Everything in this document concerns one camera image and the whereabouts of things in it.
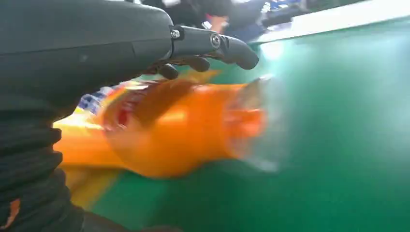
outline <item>screw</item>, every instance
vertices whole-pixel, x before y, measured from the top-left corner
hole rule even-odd
[[[174,30],[171,31],[171,37],[173,39],[178,39],[180,36],[181,36],[181,33],[178,30],[174,29]]]
[[[214,48],[218,49],[220,47],[220,37],[218,34],[211,35],[211,44]]]

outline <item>orange object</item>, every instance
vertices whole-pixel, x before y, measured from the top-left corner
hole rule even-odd
[[[239,159],[236,140],[260,136],[264,111],[237,104],[247,85],[186,79],[128,82],[96,114],[77,109],[54,127],[65,166],[122,168],[148,177],[184,175],[211,160]]]

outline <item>black sleeve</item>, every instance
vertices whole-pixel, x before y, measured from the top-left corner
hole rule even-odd
[[[232,0],[199,0],[198,3],[206,14],[214,16],[228,16],[234,7]]]

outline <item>ribbed black fabric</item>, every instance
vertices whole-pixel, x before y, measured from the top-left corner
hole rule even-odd
[[[24,114],[0,115],[0,227],[19,199],[19,212],[3,231],[79,232],[83,210],[70,202],[65,174],[56,169],[62,154],[52,148],[61,132]]]

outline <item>green table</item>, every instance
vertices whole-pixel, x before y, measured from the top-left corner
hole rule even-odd
[[[264,74],[281,81],[284,168],[264,173],[227,161],[168,181],[124,173],[92,211],[130,229],[409,232],[410,18],[254,49],[256,69],[217,64],[224,73],[215,83]]]

